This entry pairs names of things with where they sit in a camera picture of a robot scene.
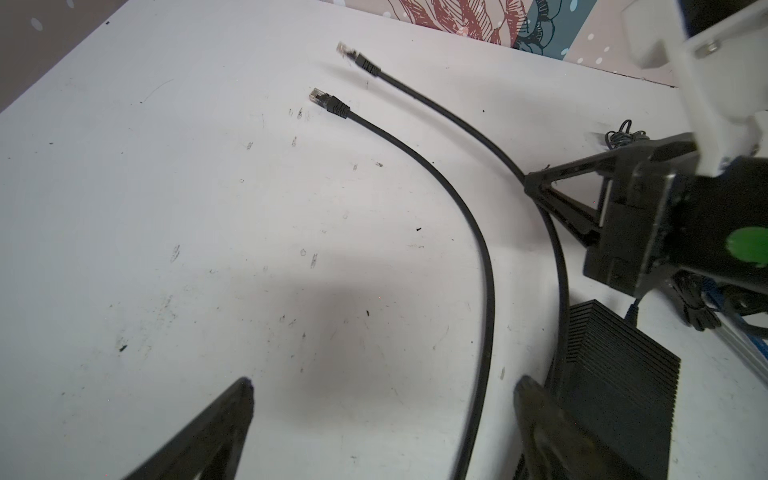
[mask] floral wallpaper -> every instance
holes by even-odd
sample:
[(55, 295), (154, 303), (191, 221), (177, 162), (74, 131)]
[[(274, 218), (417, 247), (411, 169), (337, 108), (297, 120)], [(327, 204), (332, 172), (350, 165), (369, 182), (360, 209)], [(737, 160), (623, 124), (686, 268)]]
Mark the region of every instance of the floral wallpaper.
[(454, 35), (675, 85), (667, 65), (629, 58), (621, 11), (632, 0), (323, 0)]

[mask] green dot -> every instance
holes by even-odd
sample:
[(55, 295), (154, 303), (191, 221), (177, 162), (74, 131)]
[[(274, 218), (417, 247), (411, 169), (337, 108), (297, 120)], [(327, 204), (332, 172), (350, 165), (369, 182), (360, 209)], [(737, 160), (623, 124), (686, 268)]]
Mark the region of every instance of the green dot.
[(763, 268), (768, 264), (768, 228), (734, 230), (726, 238), (726, 248), (742, 262), (756, 263), (757, 267)]

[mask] white tabletop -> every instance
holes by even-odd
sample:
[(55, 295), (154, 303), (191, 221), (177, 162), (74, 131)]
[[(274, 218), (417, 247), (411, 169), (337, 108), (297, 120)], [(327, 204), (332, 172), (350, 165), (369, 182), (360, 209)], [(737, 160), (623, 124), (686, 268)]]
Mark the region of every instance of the white tabletop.
[[(339, 40), (523, 171), (602, 151), (625, 118), (688, 129), (673, 88), (315, 0), (131, 0), (0, 114), (5, 477), (120, 478), (249, 376), (238, 479), (448, 478), (482, 325), (475, 242), (429, 174), (313, 87), (434, 161), (477, 217), (498, 304), (470, 478), (510, 472), (512, 390), (543, 379), (556, 336), (544, 228), (489, 152)], [(595, 200), (598, 179), (563, 188)], [(623, 314), (562, 239), (571, 301)], [(655, 293), (640, 328), (682, 359), (670, 478), (766, 478), (766, 389)]]

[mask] blue cable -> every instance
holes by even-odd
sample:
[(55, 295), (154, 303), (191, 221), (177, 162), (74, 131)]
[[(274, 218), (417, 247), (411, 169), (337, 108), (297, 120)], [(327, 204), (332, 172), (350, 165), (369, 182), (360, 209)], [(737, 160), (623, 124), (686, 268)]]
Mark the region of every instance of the blue cable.
[[(712, 303), (717, 305), (717, 308), (720, 309), (722, 312), (725, 308), (725, 297), (723, 294), (717, 289), (717, 284), (714, 280), (712, 280), (709, 277), (704, 277), (704, 281), (702, 282), (701, 289), (707, 294), (707, 296), (712, 300)], [(736, 312), (733, 312), (733, 320), (736, 322), (742, 322), (746, 323), (746, 320), (741, 318), (741, 315), (739, 315)], [(763, 356), (768, 360), (768, 343), (765, 343), (763, 339), (759, 339), (755, 336), (751, 336), (749, 333), (745, 333), (746, 337), (750, 339), (750, 342), (754, 344), (754, 346), (757, 347), (757, 349), (760, 351), (760, 353), (763, 354)]]

